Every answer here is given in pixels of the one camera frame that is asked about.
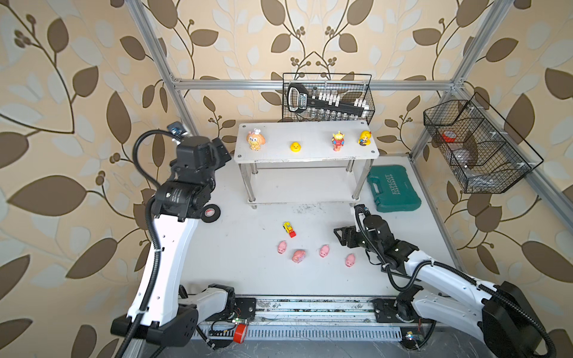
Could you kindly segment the orange cat toy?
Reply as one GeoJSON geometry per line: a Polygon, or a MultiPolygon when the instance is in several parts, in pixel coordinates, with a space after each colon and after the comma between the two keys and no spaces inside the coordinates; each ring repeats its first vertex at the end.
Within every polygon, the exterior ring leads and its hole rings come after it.
{"type": "Polygon", "coordinates": [[[259,151],[261,150],[262,146],[266,144],[266,139],[262,135],[261,129],[259,128],[255,128],[253,131],[249,131],[246,139],[249,144],[249,148],[252,151],[259,151]]]}

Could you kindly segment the large pink pig toy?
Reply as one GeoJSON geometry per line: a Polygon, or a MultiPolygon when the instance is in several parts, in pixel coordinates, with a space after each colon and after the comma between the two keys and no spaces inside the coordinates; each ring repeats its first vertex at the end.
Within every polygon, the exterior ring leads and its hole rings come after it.
{"type": "Polygon", "coordinates": [[[292,261],[294,263],[301,263],[305,258],[306,258],[306,251],[297,250],[292,256],[292,261]]]}

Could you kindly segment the yellow red toy car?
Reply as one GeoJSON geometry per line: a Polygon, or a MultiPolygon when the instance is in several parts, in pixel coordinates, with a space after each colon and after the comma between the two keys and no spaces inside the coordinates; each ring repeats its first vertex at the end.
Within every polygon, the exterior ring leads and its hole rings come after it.
{"type": "Polygon", "coordinates": [[[283,227],[291,238],[296,237],[296,232],[294,231],[293,226],[291,225],[290,222],[283,223],[283,227]]]}

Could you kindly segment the yellow bear toy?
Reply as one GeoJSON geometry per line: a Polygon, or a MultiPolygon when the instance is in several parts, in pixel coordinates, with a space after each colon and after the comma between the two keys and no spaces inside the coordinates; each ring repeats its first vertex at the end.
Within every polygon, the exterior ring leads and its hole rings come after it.
{"type": "Polygon", "coordinates": [[[363,131],[359,137],[360,146],[369,146],[371,143],[372,133],[371,131],[363,131]]]}

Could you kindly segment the yellow rubber duck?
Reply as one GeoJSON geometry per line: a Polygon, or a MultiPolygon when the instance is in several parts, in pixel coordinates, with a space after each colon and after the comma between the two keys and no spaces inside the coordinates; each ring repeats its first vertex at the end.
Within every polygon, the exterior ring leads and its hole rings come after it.
{"type": "Polygon", "coordinates": [[[290,150],[294,153],[298,153],[301,151],[301,146],[298,142],[293,142],[290,146],[290,150]]]}

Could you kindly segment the alien figure toy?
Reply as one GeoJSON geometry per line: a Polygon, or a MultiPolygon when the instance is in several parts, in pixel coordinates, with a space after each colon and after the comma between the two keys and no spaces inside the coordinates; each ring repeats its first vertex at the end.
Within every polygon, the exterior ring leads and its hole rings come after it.
{"type": "Polygon", "coordinates": [[[338,131],[336,134],[333,134],[332,144],[334,151],[339,152],[345,144],[345,135],[340,131],[338,131]]]}

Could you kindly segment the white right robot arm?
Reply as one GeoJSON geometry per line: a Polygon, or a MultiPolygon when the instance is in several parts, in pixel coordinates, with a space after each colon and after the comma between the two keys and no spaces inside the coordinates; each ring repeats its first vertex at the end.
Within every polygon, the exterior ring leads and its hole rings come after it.
{"type": "Polygon", "coordinates": [[[355,208],[355,224],[334,234],[342,246],[375,256],[398,292],[395,298],[373,300],[377,322],[429,323],[421,340],[407,334],[403,348],[419,350],[442,323],[482,341],[496,357],[538,357],[540,343],[546,346],[545,357],[557,356],[555,343],[517,286],[480,280],[435,260],[395,238],[387,221],[363,205],[355,208]]]}

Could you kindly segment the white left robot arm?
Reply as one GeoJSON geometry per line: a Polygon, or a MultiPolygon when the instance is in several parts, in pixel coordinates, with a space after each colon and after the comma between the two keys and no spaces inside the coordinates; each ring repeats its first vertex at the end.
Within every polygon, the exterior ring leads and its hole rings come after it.
{"type": "Polygon", "coordinates": [[[234,311],[234,289],[212,284],[180,298],[184,261],[195,230],[216,187],[215,172],[231,160],[222,140],[174,135],[176,158],[164,183],[145,209],[151,247],[143,277],[128,312],[113,320],[110,332],[123,337],[117,357],[135,357],[137,344],[184,347],[199,324],[234,311]]]}

